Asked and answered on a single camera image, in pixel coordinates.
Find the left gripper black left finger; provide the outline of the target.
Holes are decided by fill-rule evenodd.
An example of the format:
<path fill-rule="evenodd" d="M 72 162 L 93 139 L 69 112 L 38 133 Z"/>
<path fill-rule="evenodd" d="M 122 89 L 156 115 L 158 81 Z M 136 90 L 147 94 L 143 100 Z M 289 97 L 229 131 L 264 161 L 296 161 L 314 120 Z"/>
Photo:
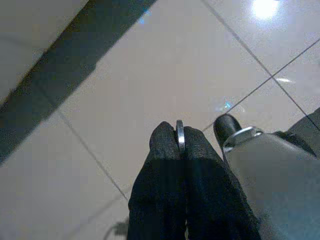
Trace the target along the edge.
<path fill-rule="evenodd" d="M 184 160 L 166 121 L 152 132 L 149 153 L 128 202 L 129 240 L 183 240 L 186 231 Z"/>

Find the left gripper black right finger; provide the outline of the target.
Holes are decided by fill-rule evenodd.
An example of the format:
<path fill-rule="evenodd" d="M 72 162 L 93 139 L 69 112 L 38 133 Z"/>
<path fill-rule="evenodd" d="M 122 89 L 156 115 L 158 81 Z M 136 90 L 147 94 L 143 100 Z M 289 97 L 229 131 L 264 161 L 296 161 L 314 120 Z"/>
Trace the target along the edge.
<path fill-rule="evenodd" d="M 187 227 L 191 240 L 259 240 L 239 181 L 202 131 L 184 129 Z"/>

